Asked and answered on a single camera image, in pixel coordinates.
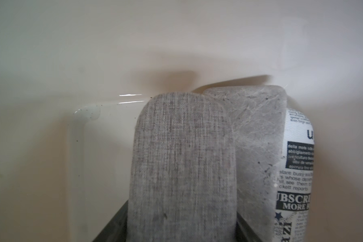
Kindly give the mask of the dark grey oval case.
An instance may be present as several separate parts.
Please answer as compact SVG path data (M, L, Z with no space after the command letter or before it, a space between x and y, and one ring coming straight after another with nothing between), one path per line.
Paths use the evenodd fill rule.
M195 93L153 97L135 128L129 242L232 242L233 131L224 107Z

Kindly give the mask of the grey rectangular fabric case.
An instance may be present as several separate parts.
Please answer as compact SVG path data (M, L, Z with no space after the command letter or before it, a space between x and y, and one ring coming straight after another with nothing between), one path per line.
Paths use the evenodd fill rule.
M237 212L263 242L273 240L287 95L279 86L205 90L232 122L237 163Z

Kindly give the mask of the cream plastic storage box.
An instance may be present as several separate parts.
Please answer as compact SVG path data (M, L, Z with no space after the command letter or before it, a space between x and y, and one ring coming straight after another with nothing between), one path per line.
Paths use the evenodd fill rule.
M0 1L0 242L70 240L74 112L282 86L315 129L309 242L363 242L363 1Z

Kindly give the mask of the newspaper print case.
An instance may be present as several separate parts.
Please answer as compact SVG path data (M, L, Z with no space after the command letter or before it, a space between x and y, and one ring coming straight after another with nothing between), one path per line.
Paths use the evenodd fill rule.
M314 170L314 130L300 111L287 109L273 241L302 242L308 222Z

